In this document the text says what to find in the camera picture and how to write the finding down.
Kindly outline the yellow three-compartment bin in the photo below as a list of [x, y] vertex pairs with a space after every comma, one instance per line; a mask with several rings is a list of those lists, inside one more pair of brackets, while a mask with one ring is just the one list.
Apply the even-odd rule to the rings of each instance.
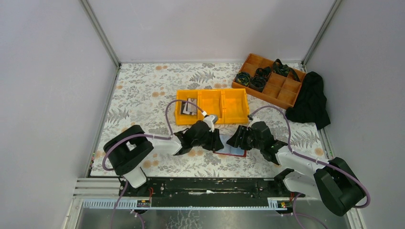
[[188, 98], [196, 98], [197, 106], [209, 115], [217, 115], [217, 124], [246, 124], [248, 122], [249, 105], [245, 89], [199, 89], [178, 90], [175, 103], [176, 125], [192, 125], [204, 116], [200, 110], [197, 115], [180, 114], [181, 102]]

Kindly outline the grey credit card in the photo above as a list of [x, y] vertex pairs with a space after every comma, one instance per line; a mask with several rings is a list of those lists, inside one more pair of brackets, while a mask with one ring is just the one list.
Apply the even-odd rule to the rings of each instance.
[[185, 115], [197, 115], [197, 108], [194, 106], [194, 104], [197, 104], [197, 99], [196, 98], [188, 98], [187, 99], [188, 103], [185, 103], [183, 113]]

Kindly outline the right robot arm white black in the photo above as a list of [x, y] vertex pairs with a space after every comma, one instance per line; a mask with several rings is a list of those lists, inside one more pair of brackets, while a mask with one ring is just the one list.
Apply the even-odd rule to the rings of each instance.
[[287, 143], [274, 138], [263, 121], [240, 125], [226, 143], [246, 151], [257, 149], [267, 161], [285, 167], [274, 183], [275, 193], [282, 197], [290, 192], [302, 193], [321, 200], [337, 216], [343, 216], [367, 197], [345, 160], [323, 160], [291, 151]]

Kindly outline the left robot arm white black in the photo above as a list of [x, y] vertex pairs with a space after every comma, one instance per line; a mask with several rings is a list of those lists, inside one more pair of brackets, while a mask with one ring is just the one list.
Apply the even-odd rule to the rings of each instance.
[[141, 168], [146, 156], [154, 153], [180, 156], [197, 146], [209, 151], [223, 149], [219, 129], [197, 121], [190, 128], [165, 136], [145, 133], [141, 126], [134, 125], [103, 146], [106, 153], [103, 169], [123, 177], [136, 196], [143, 196], [148, 191], [147, 176]]

